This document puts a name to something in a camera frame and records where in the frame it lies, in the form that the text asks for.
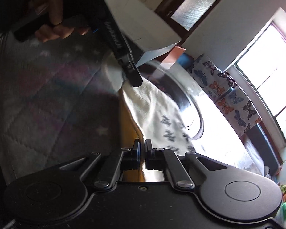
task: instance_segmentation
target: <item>quilted blanket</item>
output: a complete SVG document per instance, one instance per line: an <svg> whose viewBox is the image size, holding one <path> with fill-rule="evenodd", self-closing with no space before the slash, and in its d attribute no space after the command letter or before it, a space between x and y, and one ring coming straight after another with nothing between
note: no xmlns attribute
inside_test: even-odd
<svg viewBox="0 0 286 229"><path fill-rule="evenodd" d="M0 44L0 164L6 183L92 151L120 147L119 101L97 33Z"/></svg>

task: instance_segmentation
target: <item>screw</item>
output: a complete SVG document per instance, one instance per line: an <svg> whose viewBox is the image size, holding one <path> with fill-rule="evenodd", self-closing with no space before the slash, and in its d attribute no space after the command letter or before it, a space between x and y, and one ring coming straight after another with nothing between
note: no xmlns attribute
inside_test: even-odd
<svg viewBox="0 0 286 229"><path fill-rule="evenodd" d="M179 188L189 188L193 186L193 183L190 181L182 180L176 183Z"/></svg>
<svg viewBox="0 0 286 229"><path fill-rule="evenodd" d="M109 186L109 183L106 182L106 181L95 181L94 182L94 186L97 187L97 188L106 188Z"/></svg>
<svg viewBox="0 0 286 229"><path fill-rule="evenodd" d="M147 187L139 187L139 190L141 190L141 191L146 191L146 190L147 190Z"/></svg>

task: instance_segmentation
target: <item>white cloth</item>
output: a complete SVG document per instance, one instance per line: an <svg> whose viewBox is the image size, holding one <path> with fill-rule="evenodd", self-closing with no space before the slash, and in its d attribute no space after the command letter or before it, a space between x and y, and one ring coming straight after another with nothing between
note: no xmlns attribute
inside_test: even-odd
<svg viewBox="0 0 286 229"><path fill-rule="evenodd" d="M143 139L151 139L153 148L171 149L183 156L186 152L195 150L184 127L179 107L151 82L143 78L142 85L135 88L129 81L125 81L122 94Z"/></svg>

